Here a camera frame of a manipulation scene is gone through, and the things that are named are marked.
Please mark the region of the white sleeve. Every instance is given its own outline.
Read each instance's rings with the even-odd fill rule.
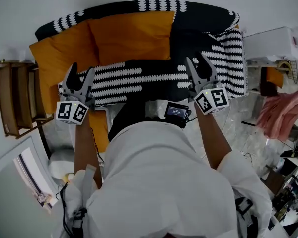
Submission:
[[[258,218],[258,237],[263,237],[273,207],[268,192],[254,169],[241,152],[232,151],[222,159],[217,170],[228,179],[233,189],[253,202]]]
[[[68,187],[65,190],[65,204],[67,209],[67,216],[71,217],[75,210],[78,210],[82,206],[82,191],[83,180],[85,176],[85,170],[79,170],[74,178],[69,182]],[[92,181],[92,191],[97,190],[95,181]],[[55,228],[51,234],[51,238],[66,238],[68,235],[63,228],[63,204],[58,196],[59,201],[53,206],[51,214],[55,220]]]

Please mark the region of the black and white patterned blanket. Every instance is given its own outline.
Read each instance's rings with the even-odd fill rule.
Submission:
[[[58,34],[87,19],[145,12],[174,11],[170,35],[171,60],[138,60],[95,68],[93,95],[96,105],[134,100],[180,101],[188,96],[184,61],[193,62],[203,53],[217,69],[218,78],[230,98],[246,94],[246,67],[242,34],[233,11],[187,1],[135,0],[116,2],[79,11],[54,20],[36,31],[38,40]]]

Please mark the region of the wooden shelf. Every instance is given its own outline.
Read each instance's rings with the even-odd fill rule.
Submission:
[[[16,123],[12,88],[12,68],[8,64],[0,69],[0,110],[3,128],[6,135],[19,136],[19,129]]]
[[[35,64],[0,62],[0,111],[5,135],[16,139],[53,120],[44,111]],[[20,129],[28,131],[20,134]]]
[[[12,88],[16,123],[20,128],[31,129],[33,126],[28,94],[28,71],[26,66],[12,68]]]

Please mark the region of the small screen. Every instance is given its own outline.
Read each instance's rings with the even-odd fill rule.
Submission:
[[[169,107],[167,115],[168,116],[178,116],[178,117],[184,118],[186,113],[187,113],[186,109]]]

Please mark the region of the marker cube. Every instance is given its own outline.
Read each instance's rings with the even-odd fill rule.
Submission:
[[[215,113],[229,106],[227,92],[224,87],[202,90],[194,98],[194,101],[205,115]]]
[[[81,125],[87,114],[88,106],[80,101],[58,101],[56,120],[69,124]]]

